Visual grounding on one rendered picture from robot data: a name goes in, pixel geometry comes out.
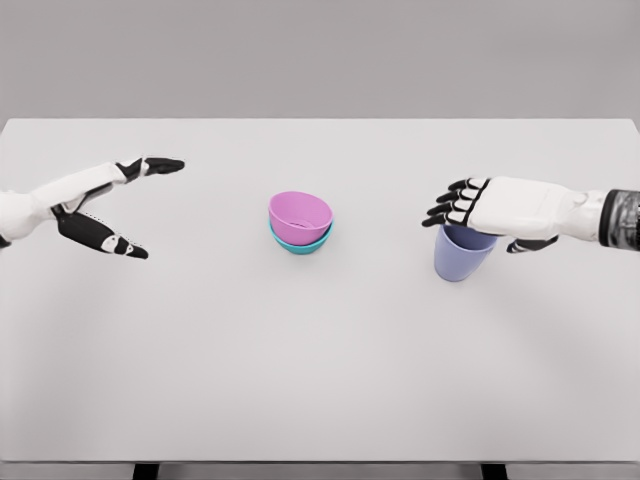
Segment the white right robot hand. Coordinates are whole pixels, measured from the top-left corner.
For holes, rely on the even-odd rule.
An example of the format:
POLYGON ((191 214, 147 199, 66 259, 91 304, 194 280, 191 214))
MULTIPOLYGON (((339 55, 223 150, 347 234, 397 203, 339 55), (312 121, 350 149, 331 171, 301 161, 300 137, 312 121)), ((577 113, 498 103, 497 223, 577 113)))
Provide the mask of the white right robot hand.
POLYGON ((422 221, 425 228, 452 225, 508 236, 510 253, 546 248, 561 236, 597 239, 598 219, 587 209, 588 195, 566 187, 505 176, 467 178, 448 187, 422 221))

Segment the pink bowl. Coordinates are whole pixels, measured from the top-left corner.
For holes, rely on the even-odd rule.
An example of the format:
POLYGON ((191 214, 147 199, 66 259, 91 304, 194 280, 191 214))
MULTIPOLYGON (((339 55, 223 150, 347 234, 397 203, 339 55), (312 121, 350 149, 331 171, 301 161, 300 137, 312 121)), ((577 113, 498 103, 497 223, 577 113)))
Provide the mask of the pink bowl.
POLYGON ((334 219, 333 210, 324 200, 299 191, 273 195, 268 203, 268 213, 276 236, 295 246, 319 240, 334 219))

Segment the lavender blue cup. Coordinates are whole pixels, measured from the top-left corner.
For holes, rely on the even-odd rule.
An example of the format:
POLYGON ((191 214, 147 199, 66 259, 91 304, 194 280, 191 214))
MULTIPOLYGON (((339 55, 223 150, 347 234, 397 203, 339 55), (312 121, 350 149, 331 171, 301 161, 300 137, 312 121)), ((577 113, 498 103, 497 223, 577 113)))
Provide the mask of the lavender blue cup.
POLYGON ((459 282, 473 274, 493 251, 498 237, 471 228, 442 225, 436 235, 434 268, 449 282, 459 282))

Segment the teal bowl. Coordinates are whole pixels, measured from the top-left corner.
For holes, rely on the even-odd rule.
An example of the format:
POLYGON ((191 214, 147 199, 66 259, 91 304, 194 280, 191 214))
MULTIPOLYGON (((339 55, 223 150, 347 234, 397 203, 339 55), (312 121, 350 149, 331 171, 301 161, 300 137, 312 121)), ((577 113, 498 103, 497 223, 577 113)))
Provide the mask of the teal bowl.
POLYGON ((274 238, 274 240, 286 251, 288 251, 289 253, 292 253, 294 255, 309 255, 312 254, 314 252, 316 252, 317 250, 319 250, 329 239, 330 235, 332 234, 333 231, 333 227, 334 225, 331 224, 326 231, 323 233, 323 235, 317 239, 316 241, 307 244, 307 245, 293 245, 290 243, 285 242, 283 239, 281 239, 276 232, 274 231, 272 225, 269 225, 269 230, 270 233, 272 235, 272 237, 274 238))

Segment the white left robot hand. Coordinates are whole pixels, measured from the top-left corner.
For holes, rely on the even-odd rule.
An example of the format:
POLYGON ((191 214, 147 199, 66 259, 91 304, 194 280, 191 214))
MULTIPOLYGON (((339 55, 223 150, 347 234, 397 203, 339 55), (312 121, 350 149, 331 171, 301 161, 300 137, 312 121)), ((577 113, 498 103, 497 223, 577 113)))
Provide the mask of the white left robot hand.
POLYGON ((82 207, 139 178, 176 173, 185 162, 165 157, 142 157, 129 163, 107 162, 59 180, 32 192, 36 200, 53 215, 59 234, 92 250, 146 260, 149 253, 109 226, 82 212, 82 207))

